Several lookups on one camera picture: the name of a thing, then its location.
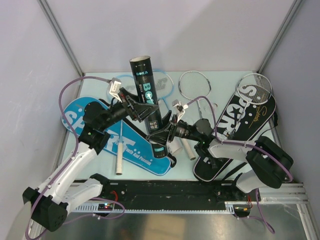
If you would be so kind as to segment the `white shuttlecock tube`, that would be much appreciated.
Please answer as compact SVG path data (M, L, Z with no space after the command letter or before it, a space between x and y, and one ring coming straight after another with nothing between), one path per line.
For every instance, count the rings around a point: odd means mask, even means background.
M181 142L177 138L174 138L171 142L168 141L167 148L169 153L173 156L178 155L183 150Z

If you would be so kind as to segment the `black shuttlecock tube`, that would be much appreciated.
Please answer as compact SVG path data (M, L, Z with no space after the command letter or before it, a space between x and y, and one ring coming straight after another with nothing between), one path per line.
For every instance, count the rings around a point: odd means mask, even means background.
M129 60L139 100L147 104L158 104L158 96L155 87L151 57L148 55L134 57ZM148 134L152 134L162 126L161 112L157 109L145 120Z

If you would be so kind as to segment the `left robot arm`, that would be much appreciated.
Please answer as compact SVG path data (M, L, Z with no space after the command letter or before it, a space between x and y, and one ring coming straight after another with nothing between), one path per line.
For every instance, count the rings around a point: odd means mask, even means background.
M111 187L95 178L89 178L87 185L74 195L67 194L76 176L106 146L111 137L107 129L126 117L142 122L159 109L156 104L140 101L123 87L117 96L119 101L110 107L104 107L96 100L85 105L82 111L84 126L81 134L75 137L75 149L37 188L24 190L23 202L31 203L30 218L46 230L54 232L59 229L69 212L84 202L95 197L104 200L110 196Z

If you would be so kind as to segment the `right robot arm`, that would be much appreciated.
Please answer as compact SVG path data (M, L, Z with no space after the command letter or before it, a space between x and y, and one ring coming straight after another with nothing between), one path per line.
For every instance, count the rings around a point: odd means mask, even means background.
M251 170L239 175L231 187L232 197L243 200L249 192L261 187L278 189L285 182L291 182L290 169L293 159L275 142L266 136L254 141L221 139L214 135L208 119L199 119L193 125L179 120L176 114L169 114L171 120L166 126L147 135L155 144L165 145L174 138L196 141L194 149L201 158L217 164L219 159L238 160L248 164Z

